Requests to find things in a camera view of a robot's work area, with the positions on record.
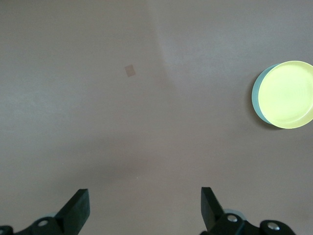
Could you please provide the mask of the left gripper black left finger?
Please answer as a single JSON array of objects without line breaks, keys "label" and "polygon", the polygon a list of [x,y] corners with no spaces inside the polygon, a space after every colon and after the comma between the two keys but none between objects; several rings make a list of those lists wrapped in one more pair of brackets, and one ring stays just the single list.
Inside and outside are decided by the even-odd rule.
[{"label": "left gripper black left finger", "polygon": [[79,189],[56,213],[33,222],[27,228],[14,232],[8,225],[0,227],[2,235],[77,235],[90,216],[89,190]]}]

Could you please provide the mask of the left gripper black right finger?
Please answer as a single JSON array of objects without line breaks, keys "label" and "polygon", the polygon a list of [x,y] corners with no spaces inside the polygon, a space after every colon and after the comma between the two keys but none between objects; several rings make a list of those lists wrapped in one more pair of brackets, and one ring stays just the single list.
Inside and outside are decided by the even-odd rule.
[{"label": "left gripper black right finger", "polygon": [[206,227],[203,235],[295,234],[288,225],[277,220],[264,220],[256,227],[235,213],[226,213],[210,187],[201,188],[201,215]]}]

